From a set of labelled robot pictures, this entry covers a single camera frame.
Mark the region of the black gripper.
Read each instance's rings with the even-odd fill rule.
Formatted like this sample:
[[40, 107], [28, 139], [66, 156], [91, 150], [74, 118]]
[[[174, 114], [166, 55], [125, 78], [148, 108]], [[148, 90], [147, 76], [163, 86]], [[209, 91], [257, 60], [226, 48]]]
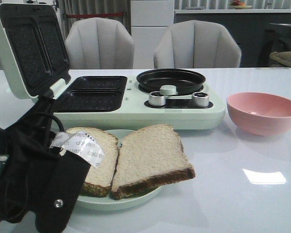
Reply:
[[39, 97], [18, 121], [0, 128], [0, 218], [22, 218], [47, 185], [35, 212], [40, 233], [63, 232], [90, 168], [70, 151], [59, 159], [59, 150], [49, 148], [55, 137], [51, 123], [63, 129], [53, 115], [54, 103]]

